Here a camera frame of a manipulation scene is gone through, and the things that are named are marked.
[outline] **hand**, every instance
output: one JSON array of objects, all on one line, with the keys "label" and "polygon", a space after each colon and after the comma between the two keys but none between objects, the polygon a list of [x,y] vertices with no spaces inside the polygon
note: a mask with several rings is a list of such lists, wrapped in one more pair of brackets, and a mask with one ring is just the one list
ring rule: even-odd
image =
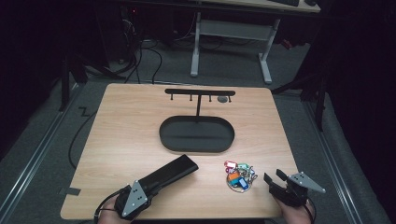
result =
[{"label": "hand", "polygon": [[107,202],[103,204],[100,216],[99,216],[99,222],[98,224],[130,224],[131,221],[122,219],[119,217],[119,214],[114,210],[114,204],[116,204],[117,197],[119,195],[116,195]]},{"label": "hand", "polygon": [[[282,203],[279,199],[275,198],[277,204],[279,204],[280,209],[282,210],[282,216],[285,218],[288,224],[310,224],[311,219],[309,217],[308,212],[305,210],[303,206],[300,207],[290,207]],[[311,214],[314,214],[314,209],[310,203],[306,204],[306,207],[309,209]]]}]

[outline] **white desk leg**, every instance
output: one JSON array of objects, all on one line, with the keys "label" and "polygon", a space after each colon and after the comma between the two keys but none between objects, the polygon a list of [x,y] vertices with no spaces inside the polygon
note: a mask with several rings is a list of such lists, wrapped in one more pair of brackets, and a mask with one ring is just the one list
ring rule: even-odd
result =
[{"label": "white desk leg", "polygon": [[201,12],[197,12],[197,22],[195,27],[195,45],[194,45],[194,52],[192,53],[192,62],[191,62],[192,77],[198,76],[200,32],[201,32]]},{"label": "white desk leg", "polygon": [[268,53],[270,52],[271,46],[274,42],[274,38],[275,38],[277,27],[279,26],[279,23],[280,23],[280,19],[275,20],[274,25],[270,32],[270,36],[267,41],[267,45],[265,46],[264,53],[259,54],[260,64],[262,66],[262,75],[264,76],[264,82],[266,84],[272,83],[270,71],[268,69],[268,64],[267,64],[267,57],[268,57]]}]

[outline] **colorful keychain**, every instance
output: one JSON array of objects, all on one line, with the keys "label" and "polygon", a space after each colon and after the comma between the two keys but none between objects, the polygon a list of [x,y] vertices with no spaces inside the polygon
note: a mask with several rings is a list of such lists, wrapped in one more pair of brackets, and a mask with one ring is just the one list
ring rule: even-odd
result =
[{"label": "colorful keychain", "polygon": [[224,166],[227,173],[227,185],[235,192],[246,192],[257,178],[253,166],[249,166],[247,163],[226,161],[224,162]]}]

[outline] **black oval tray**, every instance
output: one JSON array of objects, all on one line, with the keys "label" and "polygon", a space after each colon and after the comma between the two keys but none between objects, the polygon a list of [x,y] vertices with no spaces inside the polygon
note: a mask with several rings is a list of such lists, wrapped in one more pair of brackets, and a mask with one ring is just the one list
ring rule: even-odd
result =
[{"label": "black oval tray", "polygon": [[207,116],[173,116],[160,127],[161,142],[177,152],[222,152],[233,143],[233,126],[225,119]]}]

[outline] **wooden tabletop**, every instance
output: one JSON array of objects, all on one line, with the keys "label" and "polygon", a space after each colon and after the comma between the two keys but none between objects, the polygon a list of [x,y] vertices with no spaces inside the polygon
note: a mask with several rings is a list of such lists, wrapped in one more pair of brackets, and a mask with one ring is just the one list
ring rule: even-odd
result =
[{"label": "wooden tabletop", "polygon": [[[92,218],[109,194],[149,175],[183,153],[164,147],[161,124],[174,115],[195,115],[196,97],[170,95],[167,88],[235,91],[231,103],[202,98],[201,115],[228,120],[235,137],[220,154],[187,153],[199,170],[169,185],[152,200],[139,219],[278,217],[280,210],[262,180],[264,173],[285,186],[276,169],[297,173],[288,139],[271,92],[265,88],[108,85],[71,188],[61,211],[65,219]],[[224,162],[245,162],[259,176],[250,190],[234,192],[226,184]]]},{"label": "wooden tabletop", "polygon": [[293,7],[285,4],[280,4],[268,0],[200,0],[201,2],[238,5],[244,7],[265,7],[271,9],[280,9],[297,12],[313,12],[319,13],[320,7],[316,4],[314,7],[309,6],[304,0],[300,0],[299,6]]}]

